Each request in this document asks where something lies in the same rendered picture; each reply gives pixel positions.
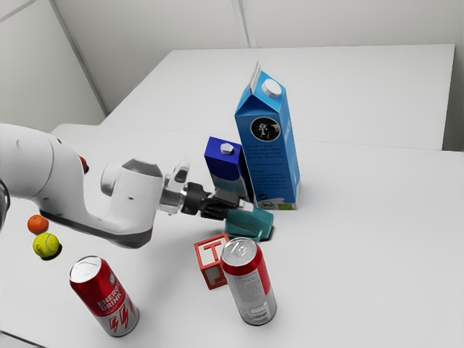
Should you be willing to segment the tall light blue milk carton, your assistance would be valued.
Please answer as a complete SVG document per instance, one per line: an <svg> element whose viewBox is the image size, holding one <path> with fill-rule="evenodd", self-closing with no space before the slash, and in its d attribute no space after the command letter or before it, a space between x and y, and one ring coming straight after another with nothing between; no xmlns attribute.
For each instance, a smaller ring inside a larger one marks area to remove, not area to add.
<svg viewBox="0 0 464 348"><path fill-rule="evenodd" d="M235 111L254 198L264 210L296 210L300 172L286 89L257 63Z"/></svg>

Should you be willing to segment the small dark blue carton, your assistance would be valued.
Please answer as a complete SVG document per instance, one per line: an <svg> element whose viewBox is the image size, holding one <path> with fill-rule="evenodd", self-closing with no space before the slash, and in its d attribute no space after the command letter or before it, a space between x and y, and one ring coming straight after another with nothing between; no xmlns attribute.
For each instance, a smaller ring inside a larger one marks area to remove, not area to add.
<svg viewBox="0 0 464 348"><path fill-rule="evenodd" d="M216 188L233 192L248 202L254 201L252 183L240 144L210 136L204 159Z"/></svg>

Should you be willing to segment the red can with lightning print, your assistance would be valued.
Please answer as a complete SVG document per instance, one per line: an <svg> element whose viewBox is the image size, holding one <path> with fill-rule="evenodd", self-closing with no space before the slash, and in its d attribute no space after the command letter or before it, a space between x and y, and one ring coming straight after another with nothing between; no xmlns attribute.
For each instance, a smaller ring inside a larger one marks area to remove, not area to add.
<svg viewBox="0 0 464 348"><path fill-rule="evenodd" d="M138 324L138 308L106 260L87 256L70 269L70 286L104 331L113 337L129 334Z"/></svg>

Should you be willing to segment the yellow tennis ball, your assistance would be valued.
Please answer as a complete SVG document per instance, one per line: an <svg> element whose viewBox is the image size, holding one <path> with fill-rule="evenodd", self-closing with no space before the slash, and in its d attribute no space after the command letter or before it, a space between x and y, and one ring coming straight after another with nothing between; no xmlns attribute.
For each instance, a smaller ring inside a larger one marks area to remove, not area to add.
<svg viewBox="0 0 464 348"><path fill-rule="evenodd" d="M43 232L33 240L33 251L41 258L54 256L59 251L59 239L49 232Z"/></svg>

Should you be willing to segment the red letter block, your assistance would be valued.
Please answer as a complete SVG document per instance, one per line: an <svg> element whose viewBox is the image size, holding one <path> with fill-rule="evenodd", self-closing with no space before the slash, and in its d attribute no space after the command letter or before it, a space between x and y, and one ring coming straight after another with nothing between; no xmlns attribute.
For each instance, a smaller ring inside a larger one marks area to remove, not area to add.
<svg viewBox="0 0 464 348"><path fill-rule="evenodd" d="M195 243L194 249L208 289L216 289L227 284L223 269L220 265L220 256L223 247L229 242L226 233L210 237Z"/></svg>

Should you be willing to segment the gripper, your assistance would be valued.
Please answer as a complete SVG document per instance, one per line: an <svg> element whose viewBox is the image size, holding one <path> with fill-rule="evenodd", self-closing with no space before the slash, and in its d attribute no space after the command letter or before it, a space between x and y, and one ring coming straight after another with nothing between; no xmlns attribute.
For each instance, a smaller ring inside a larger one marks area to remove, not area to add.
<svg viewBox="0 0 464 348"><path fill-rule="evenodd" d="M220 188L206 192L201 184L188 182L185 191L181 212L187 215L200 214L201 218L224 220L229 210L254 211L254 205L246 200L232 203L231 194Z"/></svg>

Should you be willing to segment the orange fruit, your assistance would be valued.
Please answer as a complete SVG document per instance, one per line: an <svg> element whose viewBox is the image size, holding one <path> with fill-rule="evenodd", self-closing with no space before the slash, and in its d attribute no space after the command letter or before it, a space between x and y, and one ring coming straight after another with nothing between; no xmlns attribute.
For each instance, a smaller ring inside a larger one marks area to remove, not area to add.
<svg viewBox="0 0 464 348"><path fill-rule="evenodd" d="M31 233L39 235L48 231L49 221L42 215L32 215L27 221L27 227Z"/></svg>

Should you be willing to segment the red can with grey label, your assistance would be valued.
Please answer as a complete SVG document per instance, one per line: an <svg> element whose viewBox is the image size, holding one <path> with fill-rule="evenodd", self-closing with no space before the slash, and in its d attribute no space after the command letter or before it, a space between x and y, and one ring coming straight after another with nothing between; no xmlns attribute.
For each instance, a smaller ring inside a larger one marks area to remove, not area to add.
<svg viewBox="0 0 464 348"><path fill-rule="evenodd" d="M241 318L260 326L276 314L277 304L260 246L248 238L226 243L220 266Z"/></svg>

